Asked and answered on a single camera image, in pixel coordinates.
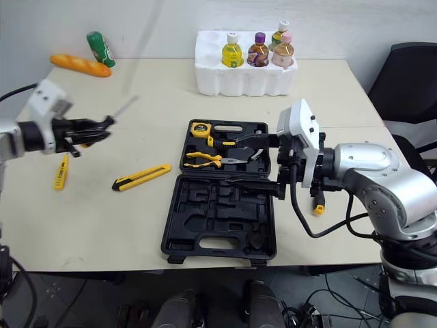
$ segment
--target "box cutter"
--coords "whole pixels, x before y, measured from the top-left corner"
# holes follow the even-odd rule
[[[122,176],[118,178],[112,185],[112,189],[115,191],[125,191],[133,188],[141,183],[155,179],[167,172],[171,171],[170,164],[159,165],[152,167],[151,169],[145,169],[144,171],[132,174],[130,176]]]

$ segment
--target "plastic bottle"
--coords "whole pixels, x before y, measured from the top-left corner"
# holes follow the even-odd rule
[[[237,33],[227,34],[227,44],[223,47],[221,51],[222,63],[227,67],[238,67],[243,65],[244,60],[241,52],[240,46],[237,44],[238,35]]]
[[[282,33],[281,43],[278,44],[273,51],[272,63],[276,66],[287,68],[293,64],[292,55],[294,48],[290,44],[292,34],[290,32]]]
[[[87,41],[94,57],[99,63],[108,67],[115,65],[112,53],[108,48],[108,44],[100,32],[94,31],[87,34]]]
[[[274,48],[281,43],[281,35],[282,33],[288,31],[288,20],[281,20],[279,22],[279,27],[276,32],[272,34],[272,43],[268,46],[268,48],[273,51]]]
[[[249,65],[256,67],[268,65],[268,48],[264,41],[266,41],[266,34],[257,32],[255,34],[255,44],[252,44],[247,54],[247,63]]]

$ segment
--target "baguette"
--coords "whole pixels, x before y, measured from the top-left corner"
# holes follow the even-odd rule
[[[112,74],[111,69],[104,64],[80,57],[64,54],[53,55],[50,56],[50,61],[62,68],[76,70],[77,72],[94,75],[95,77],[109,77]]]

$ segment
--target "black tool case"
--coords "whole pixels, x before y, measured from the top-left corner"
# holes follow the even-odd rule
[[[265,123],[190,121],[180,160],[182,174],[176,180],[161,250],[169,255],[169,263],[182,264],[187,256],[225,256],[247,258],[251,265],[266,265],[267,260],[276,255],[272,196],[232,186],[225,180],[234,175],[256,175],[267,179],[270,173],[268,149],[252,161],[250,158],[256,149],[209,147],[207,139],[191,134],[193,122],[211,124],[211,136],[215,140],[232,140],[256,131],[268,133]],[[186,158],[189,152],[219,154],[223,158],[244,159],[248,163],[223,164],[221,168],[213,165],[185,167],[184,163],[208,162],[202,158]],[[207,248],[203,245],[204,238],[223,239],[231,243],[231,249],[228,245],[226,248]]]

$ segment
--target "floor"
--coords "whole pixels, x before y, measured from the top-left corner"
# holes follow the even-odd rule
[[[377,284],[380,266],[329,273],[332,290],[344,296],[354,306],[371,314],[379,314],[378,294],[353,279],[353,275]],[[210,327],[245,327],[238,318],[242,286],[248,279],[258,279],[269,284],[279,300],[288,306],[299,307],[309,294],[326,288],[323,275],[312,277],[301,268],[267,267],[258,269],[190,269],[152,272],[129,272],[118,283],[88,279],[77,302],[68,312],[62,327],[115,327],[121,305],[138,302],[150,309],[150,320],[164,301],[180,291],[194,288],[208,300]],[[49,327],[67,308],[84,283],[84,279],[47,274],[31,274],[38,292],[36,317],[45,315]],[[337,303],[328,293],[319,292],[311,299],[319,312],[357,317],[357,313]],[[3,305],[3,315],[11,328],[22,327],[30,308],[30,293],[23,277],[17,277],[12,294]],[[361,320],[332,317],[334,328],[366,327]],[[378,327],[377,320],[369,320]]]

